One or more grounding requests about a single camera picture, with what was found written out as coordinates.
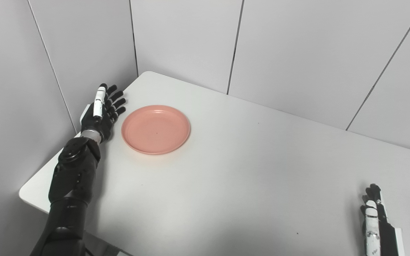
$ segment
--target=robotic arm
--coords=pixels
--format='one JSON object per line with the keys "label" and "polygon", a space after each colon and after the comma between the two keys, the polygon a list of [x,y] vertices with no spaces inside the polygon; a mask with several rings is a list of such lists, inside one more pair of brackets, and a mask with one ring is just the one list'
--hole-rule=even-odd
{"label": "robotic arm", "polygon": [[101,159],[99,144],[109,139],[113,124],[126,110],[120,107],[126,102],[119,99],[123,92],[116,90],[116,85],[99,86],[83,116],[81,137],[69,140],[60,153],[48,193],[47,224],[30,256],[85,256],[83,231]]}

